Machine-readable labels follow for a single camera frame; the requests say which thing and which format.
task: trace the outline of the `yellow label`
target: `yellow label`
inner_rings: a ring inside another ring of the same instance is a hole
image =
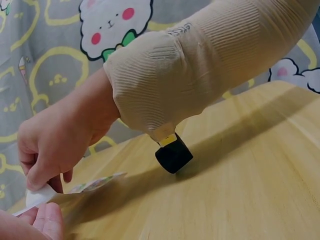
[[[171,134],[170,136],[166,137],[162,141],[159,142],[161,147],[164,147],[166,145],[169,145],[177,140],[177,136],[175,134]]]

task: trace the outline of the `fingernail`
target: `fingernail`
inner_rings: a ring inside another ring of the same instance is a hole
[[[26,188],[29,189],[30,191],[36,191],[37,188],[34,184],[31,183],[30,179],[26,179]]]

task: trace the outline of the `ribbed fabric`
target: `ribbed fabric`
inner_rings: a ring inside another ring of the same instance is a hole
[[[228,89],[286,55],[320,0],[215,0],[161,32],[148,32],[104,64],[121,119],[155,141]]]

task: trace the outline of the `green bow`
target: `green bow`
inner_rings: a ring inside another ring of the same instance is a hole
[[[129,31],[124,38],[122,39],[122,42],[120,44],[118,44],[117,46],[122,46],[125,47],[127,46],[129,43],[131,43],[134,39],[136,38],[135,34],[132,31]],[[108,57],[110,56],[110,54],[112,54],[116,49],[117,46],[115,46],[115,48],[109,48],[106,49],[102,52],[102,58],[103,61],[106,62]]]
[[[5,15],[9,15],[10,13],[10,3],[8,4],[8,6],[6,6],[6,9],[5,9]]]

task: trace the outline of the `black tape roll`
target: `black tape roll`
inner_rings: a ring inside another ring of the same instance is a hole
[[[160,165],[171,174],[178,172],[194,157],[178,134],[175,135],[176,141],[155,152]]]

